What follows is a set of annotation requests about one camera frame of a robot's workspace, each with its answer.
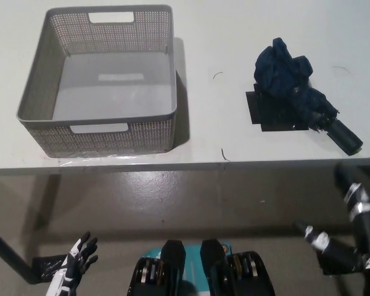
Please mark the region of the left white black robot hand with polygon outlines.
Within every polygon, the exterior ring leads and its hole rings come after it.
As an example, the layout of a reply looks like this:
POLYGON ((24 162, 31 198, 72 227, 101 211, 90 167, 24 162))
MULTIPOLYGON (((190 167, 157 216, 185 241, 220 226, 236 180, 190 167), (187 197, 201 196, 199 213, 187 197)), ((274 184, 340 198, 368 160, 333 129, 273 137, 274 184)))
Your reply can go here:
POLYGON ((55 272, 46 296, 73 296, 89 267, 98 260, 98 238, 84 233, 67 253, 60 268, 55 272))

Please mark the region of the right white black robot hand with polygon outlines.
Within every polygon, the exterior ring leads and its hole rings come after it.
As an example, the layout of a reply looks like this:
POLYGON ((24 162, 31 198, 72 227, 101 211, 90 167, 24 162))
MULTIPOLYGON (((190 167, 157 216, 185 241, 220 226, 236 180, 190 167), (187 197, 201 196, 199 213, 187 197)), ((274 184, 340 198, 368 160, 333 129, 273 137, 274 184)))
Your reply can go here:
POLYGON ((316 252, 324 273, 370 276, 370 195, 343 165, 335 167, 334 181, 348 212, 355 246, 346 245, 304 221, 294 221, 294 227, 316 252))

